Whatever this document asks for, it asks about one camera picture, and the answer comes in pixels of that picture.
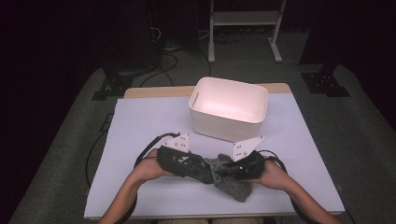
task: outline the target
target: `white metal bracket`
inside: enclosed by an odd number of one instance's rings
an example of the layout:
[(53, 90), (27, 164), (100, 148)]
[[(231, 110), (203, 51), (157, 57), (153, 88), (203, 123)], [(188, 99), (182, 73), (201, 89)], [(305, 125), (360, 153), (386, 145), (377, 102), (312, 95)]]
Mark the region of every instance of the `white metal bracket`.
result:
[(262, 140), (264, 140), (264, 136), (236, 142), (233, 145), (233, 161), (240, 161), (246, 158), (252, 151), (254, 151)]
[(190, 152), (190, 136), (188, 133), (169, 139), (163, 143), (164, 147), (169, 147), (177, 151)]

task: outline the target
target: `black cable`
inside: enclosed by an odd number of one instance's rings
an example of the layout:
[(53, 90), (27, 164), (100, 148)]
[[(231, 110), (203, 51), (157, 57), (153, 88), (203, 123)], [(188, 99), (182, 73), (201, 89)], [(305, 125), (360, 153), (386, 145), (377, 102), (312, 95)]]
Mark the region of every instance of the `black cable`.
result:
[[(163, 65), (161, 63), (160, 63), (160, 67), (163, 71), (165, 70), (165, 69), (163, 69)], [(165, 74), (165, 77), (167, 77), (169, 82), (171, 83), (171, 86), (175, 86), (175, 81), (171, 78), (168, 71), (164, 71), (164, 74)]]
[(168, 52), (168, 53), (173, 53), (173, 52), (182, 50), (182, 49), (186, 48), (187, 46), (188, 45), (182, 45), (182, 46), (178, 46), (178, 47), (175, 47), (175, 48), (172, 48), (172, 49), (165, 48), (163, 51), (164, 52)]
[(90, 162), (91, 154), (92, 154), (93, 149), (95, 148), (96, 144), (97, 144), (97, 143), (99, 142), (99, 140), (103, 137), (103, 135), (105, 135), (105, 133), (108, 133), (108, 129), (109, 129), (108, 126), (109, 126), (109, 124), (111, 123), (111, 121), (109, 121), (109, 118), (110, 118), (110, 116), (113, 116), (113, 115), (114, 115), (114, 113), (108, 113), (108, 114), (106, 115), (105, 121), (102, 123), (102, 126), (100, 127), (100, 132), (101, 132), (101, 134), (100, 134), (99, 137), (96, 138), (96, 140), (93, 142), (93, 144), (92, 144), (92, 146), (91, 146), (91, 148), (90, 148), (90, 152), (88, 153), (88, 156), (87, 156), (87, 158), (85, 159), (85, 180), (87, 181), (88, 188), (91, 188), (91, 185), (92, 185), (90, 179), (88, 178), (88, 164), (89, 164), (89, 162)]
[(143, 84), (145, 84), (145, 83), (146, 83), (149, 79), (151, 79), (152, 77), (155, 77), (155, 76), (158, 76), (158, 75), (160, 75), (160, 74), (162, 74), (162, 73), (168, 72), (168, 71), (172, 70), (173, 68), (175, 68), (175, 67), (177, 66), (177, 57), (175, 57), (175, 56), (172, 55), (172, 54), (165, 54), (165, 55), (170, 56), (171, 58), (175, 59), (175, 64), (173, 64), (171, 67), (169, 67), (169, 68), (167, 68), (167, 69), (165, 69), (165, 70), (162, 70), (161, 72), (158, 72), (158, 73), (155, 73), (155, 74), (153, 74), (153, 75), (150, 75), (150, 76), (147, 77), (145, 80), (143, 80), (142, 83), (140, 83), (139, 88), (140, 88), (140, 87), (143, 87)]
[[(140, 153), (140, 155), (137, 157), (136, 162), (134, 163), (134, 168), (142, 161), (145, 159), (146, 154), (149, 152), (150, 149), (152, 149), (155, 144), (157, 144), (161, 139), (163, 139), (166, 136), (171, 136), (171, 137), (177, 137), (180, 136), (180, 133), (165, 133), (163, 135), (157, 136), (156, 138), (154, 138), (154, 140), (152, 140), (148, 146), (145, 147), (145, 149), (143, 149), (143, 151)], [(132, 206), (128, 209), (128, 211), (123, 215), (122, 218), (120, 218), (120, 220), (118, 220), (116, 222), (116, 224), (121, 224), (124, 223), (130, 216), (131, 214), (134, 212), (134, 208), (136, 207), (137, 204), (137, 193), (136, 193), (136, 198), (134, 198), (134, 203), (132, 204)]]
[(233, 34), (229, 31), (224, 31), (224, 29), (229, 29), (229, 27), (221, 27), (214, 32), (213, 42), (220, 45), (231, 45), (245, 39), (243, 34)]
[[(165, 50), (165, 52), (169, 52), (169, 53), (172, 52), (173, 53), (173, 52), (180, 51), (180, 50), (183, 50), (183, 49), (187, 49), (187, 48), (190, 48), (190, 47), (193, 47), (193, 46), (183, 46), (181, 48), (176, 48), (176, 49), (172, 49), (172, 50), (167, 49), (167, 50)], [(208, 76), (211, 77), (212, 76), (212, 66), (209, 63), (209, 60), (208, 60), (207, 56), (201, 50), (198, 49), (198, 51), (204, 56), (205, 61), (206, 61), (207, 66), (208, 66), (208, 69), (209, 69)]]
[[(265, 161), (274, 161), (274, 162), (276, 162), (286, 174), (288, 173), (288, 171), (286, 170), (285, 164), (278, 157), (270, 156), (268, 158), (265, 158), (264, 160)], [(294, 211), (297, 213), (297, 215), (299, 216), (300, 219), (302, 219), (303, 221), (305, 221), (308, 224), (317, 224), (316, 221), (312, 220), (311, 218), (309, 218), (306, 214), (304, 214), (301, 211), (301, 209), (298, 207), (298, 205), (296, 204), (296, 202), (292, 198), (290, 198), (290, 201), (291, 201), (291, 205), (294, 208)]]
[(349, 212), (349, 210), (346, 209), (346, 213), (349, 216), (350, 220), (352, 220), (352, 223), (356, 224), (355, 218), (352, 216), (352, 214)]
[(91, 147), (91, 149), (90, 149), (90, 152), (88, 153), (87, 159), (85, 160), (85, 179), (87, 180), (88, 188), (91, 188), (91, 181), (90, 181), (90, 179), (88, 178), (88, 163), (89, 163), (89, 161), (90, 161), (90, 156), (91, 156), (92, 151), (93, 151), (93, 149), (95, 148), (96, 144), (99, 142), (99, 140), (102, 138), (102, 136), (105, 135), (105, 133), (107, 133), (107, 132), (102, 132), (102, 133), (99, 135), (99, 137), (96, 139), (96, 141), (93, 143), (93, 145), (92, 145), (92, 147)]
[(142, 160), (147, 160), (147, 159), (157, 159), (157, 157), (145, 157)]
[(260, 151), (258, 151), (258, 152), (269, 152), (269, 153), (273, 154), (275, 157), (277, 157), (277, 158), (279, 159), (279, 157), (278, 157), (273, 151), (270, 151), (270, 150), (260, 150)]

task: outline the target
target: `metal shelf frame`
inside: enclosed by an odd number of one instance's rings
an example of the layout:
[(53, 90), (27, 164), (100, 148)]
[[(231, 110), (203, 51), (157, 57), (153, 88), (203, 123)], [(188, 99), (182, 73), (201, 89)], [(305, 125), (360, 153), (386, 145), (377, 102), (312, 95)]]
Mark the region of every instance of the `metal shelf frame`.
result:
[(210, 25), (209, 25), (209, 44), (208, 60), (215, 62), (215, 43), (213, 41), (213, 30), (215, 26), (225, 25), (274, 25), (275, 30), (272, 37), (268, 37), (268, 43), (273, 52), (275, 61), (282, 63), (282, 57), (276, 45), (280, 23), (282, 22), (283, 11), (286, 1), (282, 0), (278, 11), (244, 11), (244, 12), (215, 12), (214, 1), (210, 2)]

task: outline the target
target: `white paper sheet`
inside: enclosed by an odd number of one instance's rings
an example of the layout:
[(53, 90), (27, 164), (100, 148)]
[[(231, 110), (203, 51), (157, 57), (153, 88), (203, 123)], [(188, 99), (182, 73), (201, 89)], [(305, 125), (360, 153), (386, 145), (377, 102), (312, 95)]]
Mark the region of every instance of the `white paper sheet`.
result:
[[(141, 151), (164, 133), (189, 133), (190, 150), (204, 158), (232, 155), (233, 143), (195, 133), (190, 122), (189, 97), (120, 99), (106, 146), (88, 196), (85, 218), (101, 217), (114, 199)], [(334, 187), (304, 118), (291, 93), (269, 95), (257, 150), (272, 150), (296, 179), (325, 209), (345, 208)], [(192, 178), (164, 176), (138, 191), (133, 217), (200, 215), (257, 215), (294, 213), (290, 198), (279, 190), (253, 185), (246, 202)]]

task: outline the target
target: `crumpled cloth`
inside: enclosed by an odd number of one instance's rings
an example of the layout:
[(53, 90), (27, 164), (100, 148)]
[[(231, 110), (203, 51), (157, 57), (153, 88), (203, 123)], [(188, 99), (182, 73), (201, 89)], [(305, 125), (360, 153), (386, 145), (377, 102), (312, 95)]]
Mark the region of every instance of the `crumpled cloth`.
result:
[(251, 194), (251, 183), (241, 182), (230, 175), (221, 177), (216, 174), (217, 170), (224, 169), (224, 164), (230, 161), (232, 161), (230, 156), (221, 153), (218, 155), (217, 159), (205, 159), (205, 162), (210, 165), (210, 168), (212, 170), (212, 175), (214, 179), (213, 185), (221, 191), (233, 196), (233, 198), (236, 199), (238, 202), (243, 203)]

